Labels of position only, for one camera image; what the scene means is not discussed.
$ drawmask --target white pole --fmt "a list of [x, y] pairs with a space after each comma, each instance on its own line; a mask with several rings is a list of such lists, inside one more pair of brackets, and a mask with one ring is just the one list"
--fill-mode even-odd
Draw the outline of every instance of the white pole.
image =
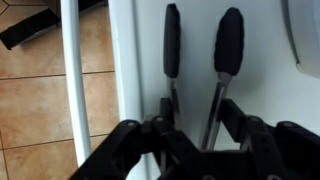
[[69, 106], [78, 166], [91, 153], [82, 79], [78, 0], [61, 0], [63, 50]]

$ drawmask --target black object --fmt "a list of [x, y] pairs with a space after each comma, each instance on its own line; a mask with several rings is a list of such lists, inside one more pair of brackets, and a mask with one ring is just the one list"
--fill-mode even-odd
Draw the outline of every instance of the black object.
[[[104, 0], [79, 0], [79, 12], [102, 1]], [[56, 12], [53, 12], [48, 8], [1, 32], [0, 40], [5, 47], [8, 50], [11, 50], [14, 46], [31, 39], [40, 32], [47, 30], [49, 27], [59, 24], [60, 1], [56, 0], [56, 3], [57, 4], [53, 3], [55, 4]]]
[[232, 76], [238, 74], [244, 48], [243, 17], [236, 8], [230, 8], [222, 17], [215, 45], [215, 69]]
[[170, 78], [179, 73], [180, 61], [180, 14], [175, 4], [169, 4], [166, 10], [164, 31], [164, 72]]
[[170, 98], [160, 99], [160, 115], [174, 124], [174, 109]]
[[200, 152], [170, 119], [122, 121], [71, 180], [125, 179], [142, 154], [153, 152], [159, 179], [318, 180], [320, 138], [292, 122], [277, 127], [245, 116], [224, 100], [220, 118], [240, 150]]
[[0, 39], [5, 47], [11, 50], [12, 47], [59, 22], [60, 19], [50, 9], [46, 9], [9, 27], [0, 33]]

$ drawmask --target black rubber grip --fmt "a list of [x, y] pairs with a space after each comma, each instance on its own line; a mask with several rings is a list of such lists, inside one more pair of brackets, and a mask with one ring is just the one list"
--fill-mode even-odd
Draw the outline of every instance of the black rubber grip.
[[164, 73], [170, 78], [179, 74], [180, 61], [180, 14], [175, 4], [168, 4], [164, 29]]
[[229, 8], [222, 17], [217, 33], [214, 67], [217, 72], [235, 76], [242, 62], [244, 48], [243, 17], [236, 8]]

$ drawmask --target tiled floor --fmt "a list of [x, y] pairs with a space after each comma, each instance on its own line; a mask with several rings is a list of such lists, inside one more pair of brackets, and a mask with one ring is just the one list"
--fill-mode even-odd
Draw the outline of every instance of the tiled floor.
[[[0, 0], [0, 32], [44, 9], [42, 0]], [[92, 147], [118, 123], [108, 8], [80, 17]], [[77, 168], [61, 27], [7, 50], [0, 43], [0, 179], [67, 179]]]

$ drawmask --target white appliance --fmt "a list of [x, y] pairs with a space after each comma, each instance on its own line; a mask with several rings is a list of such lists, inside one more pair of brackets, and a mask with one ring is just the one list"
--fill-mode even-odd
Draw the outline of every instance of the white appliance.
[[[165, 9], [181, 15], [181, 60], [177, 79], [182, 130], [196, 144], [207, 120], [217, 81], [213, 51], [218, 22], [229, 7], [245, 22], [240, 73], [228, 97], [247, 114], [275, 125], [290, 120], [320, 134], [320, 81], [300, 73], [279, 0], [110, 0], [110, 18], [121, 120], [158, 113], [167, 95], [162, 70]], [[236, 148], [220, 128], [218, 149]], [[128, 179], [155, 179], [157, 167], [145, 157]]]
[[289, 15], [298, 67], [320, 78], [320, 1], [290, 0]]

